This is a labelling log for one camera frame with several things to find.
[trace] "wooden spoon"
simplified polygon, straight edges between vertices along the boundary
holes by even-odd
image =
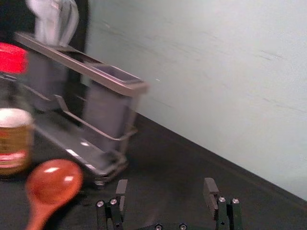
[[[50,216],[79,192],[83,175],[68,160],[51,160],[33,170],[26,182],[31,218],[26,230],[41,230]]]

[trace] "red lid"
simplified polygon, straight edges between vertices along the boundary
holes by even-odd
[[[0,72],[23,73],[26,69],[26,51],[17,46],[0,43]]]

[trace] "drip tray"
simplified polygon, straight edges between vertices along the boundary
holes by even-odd
[[[98,188],[102,188],[128,165],[125,155],[116,151],[101,151],[81,138],[81,128],[55,112],[36,114],[35,129],[87,170]]]

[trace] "light blue wall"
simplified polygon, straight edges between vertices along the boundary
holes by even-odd
[[[92,2],[88,53],[150,83],[141,114],[307,199],[307,1]]]

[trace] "black countertop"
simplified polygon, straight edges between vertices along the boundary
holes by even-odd
[[[157,222],[187,222],[211,229],[215,222],[206,207],[204,177],[215,179],[220,191],[241,201],[247,230],[306,230],[307,203],[156,123],[139,116],[139,133],[130,142],[128,169],[103,190],[89,186],[60,209],[46,230],[95,230],[98,200],[114,196],[119,179],[128,179],[124,229]],[[35,137],[34,166],[67,153],[39,135]],[[0,229],[25,229],[29,204],[25,180],[0,182]]]

